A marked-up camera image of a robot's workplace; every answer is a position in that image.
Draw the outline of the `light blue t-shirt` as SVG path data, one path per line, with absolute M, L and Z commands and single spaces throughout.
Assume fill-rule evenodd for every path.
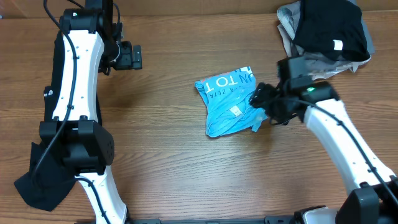
M 206 108 L 206 135 L 217 138 L 247 128 L 256 132 L 267 119 L 265 110 L 249 104 L 256 78 L 250 67 L 195 82 Z

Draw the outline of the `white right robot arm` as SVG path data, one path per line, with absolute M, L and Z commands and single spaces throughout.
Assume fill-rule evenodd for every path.
M 260 83 L 250 104 L 277 124 L 300 118 L 343 179 L 348 197 L 340 208 L 305 208 L 291 223 L 397 223 L 397 176 L 370 149 L 328 82 L 298 88 Z

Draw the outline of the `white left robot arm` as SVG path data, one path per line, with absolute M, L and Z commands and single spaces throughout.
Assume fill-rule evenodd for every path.
M 98 108 L 98 74 L 140 70 L 140 45 L 123 39 L 123 25 L 113 18 L 112 1 L 87 1 L 66 9 L 56 20 L 63 43 L 63 71 L 58 99 L 49 121 L 40 124 L 45 151 L 32 171 L 39 179 L 44 159 L 52 157 L 67 172 L 67 182 L 79 182 L 95 211 L 96 223 L 130 223 L 119 196 L 111 165 L 114 139 L 104 129 Z

